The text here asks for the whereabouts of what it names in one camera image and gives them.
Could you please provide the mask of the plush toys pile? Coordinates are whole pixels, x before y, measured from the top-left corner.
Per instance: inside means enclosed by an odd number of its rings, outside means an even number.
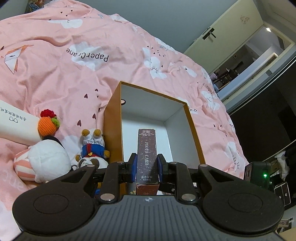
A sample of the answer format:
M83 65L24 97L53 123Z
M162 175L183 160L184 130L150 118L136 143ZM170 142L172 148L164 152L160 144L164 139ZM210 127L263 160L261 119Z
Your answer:
M48 4L51 0L28 0L25 13L31 13L37 11Z

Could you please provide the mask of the dark photo card box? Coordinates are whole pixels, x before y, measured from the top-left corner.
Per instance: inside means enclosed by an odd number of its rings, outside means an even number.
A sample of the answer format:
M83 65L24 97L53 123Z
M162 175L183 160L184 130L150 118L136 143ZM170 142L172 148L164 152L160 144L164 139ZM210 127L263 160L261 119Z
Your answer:
M156 131L139 129L137 144L136 194L156 195L159 188Z

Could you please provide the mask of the orange crochet fruit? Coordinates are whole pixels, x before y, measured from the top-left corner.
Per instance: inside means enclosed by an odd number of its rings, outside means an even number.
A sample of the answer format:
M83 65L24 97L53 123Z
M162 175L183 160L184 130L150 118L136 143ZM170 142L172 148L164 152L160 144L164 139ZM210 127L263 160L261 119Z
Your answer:
M60 121L52 110L44 109L41 111L40 120L38 122L38 132L42 137L54 136L59 128Z

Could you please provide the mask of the white glasses case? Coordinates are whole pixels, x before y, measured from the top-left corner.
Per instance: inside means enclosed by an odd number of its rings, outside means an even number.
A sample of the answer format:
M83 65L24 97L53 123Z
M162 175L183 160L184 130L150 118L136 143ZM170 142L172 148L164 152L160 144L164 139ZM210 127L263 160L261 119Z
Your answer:
M24 112L4 101L0 101L0 137L32 146L41 141L38 132L39 118Z

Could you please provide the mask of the white striped plush toy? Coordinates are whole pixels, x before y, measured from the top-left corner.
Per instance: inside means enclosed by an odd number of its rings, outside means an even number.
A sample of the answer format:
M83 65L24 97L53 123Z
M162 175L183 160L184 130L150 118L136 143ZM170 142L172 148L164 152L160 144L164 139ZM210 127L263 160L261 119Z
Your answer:
M14 170L23 181L45 183L69 173L71 169L68 153L53 136L44 137L14 158Z

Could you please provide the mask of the black device green light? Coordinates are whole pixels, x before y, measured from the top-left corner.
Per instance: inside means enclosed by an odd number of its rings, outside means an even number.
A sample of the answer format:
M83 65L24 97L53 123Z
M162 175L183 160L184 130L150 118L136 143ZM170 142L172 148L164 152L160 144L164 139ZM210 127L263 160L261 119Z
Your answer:
M244 180L273 192L270 174L270 163L252 162L245 167Z

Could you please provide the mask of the cream room door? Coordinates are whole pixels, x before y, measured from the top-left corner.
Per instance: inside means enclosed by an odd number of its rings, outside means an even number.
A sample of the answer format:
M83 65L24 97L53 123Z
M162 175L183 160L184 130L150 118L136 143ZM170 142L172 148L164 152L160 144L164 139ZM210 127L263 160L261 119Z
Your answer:
M262 26L263 20L254 1L237 1L210 25L184 54L208 73L212 73Z

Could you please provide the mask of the orange cardboard box white inside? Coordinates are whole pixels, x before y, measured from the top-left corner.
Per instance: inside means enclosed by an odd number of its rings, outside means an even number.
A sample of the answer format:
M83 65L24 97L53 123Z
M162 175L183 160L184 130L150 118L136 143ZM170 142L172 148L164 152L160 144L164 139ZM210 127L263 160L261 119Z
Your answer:
M119 82L104 111L103 134L109 162L127 161L137 152L138 131L156 131L156 149L167 162L196 169L205 157L186 102Z

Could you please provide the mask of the pink patterned duvet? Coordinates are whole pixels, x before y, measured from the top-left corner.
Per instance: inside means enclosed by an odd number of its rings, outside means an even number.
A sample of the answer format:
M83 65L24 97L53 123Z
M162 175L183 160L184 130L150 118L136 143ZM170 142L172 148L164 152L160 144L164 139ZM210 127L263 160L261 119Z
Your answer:
M103 128L119 82L187 103L207 164L242 178L247 159L206 70L118 14L52 1L1 21L1 99L38 116L52 110L74 158L85 128Z

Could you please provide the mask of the red panda plush toy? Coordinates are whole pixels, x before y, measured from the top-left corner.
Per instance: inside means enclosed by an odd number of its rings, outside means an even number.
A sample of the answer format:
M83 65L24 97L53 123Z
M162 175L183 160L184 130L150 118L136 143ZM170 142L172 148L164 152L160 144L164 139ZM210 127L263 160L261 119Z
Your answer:
M88 129L83 129L81 135L83 138L82 151L75 157L77 169L87 165L94 165L97 169L107 168L110 151L105 148L101 130L94 129L91 132Z

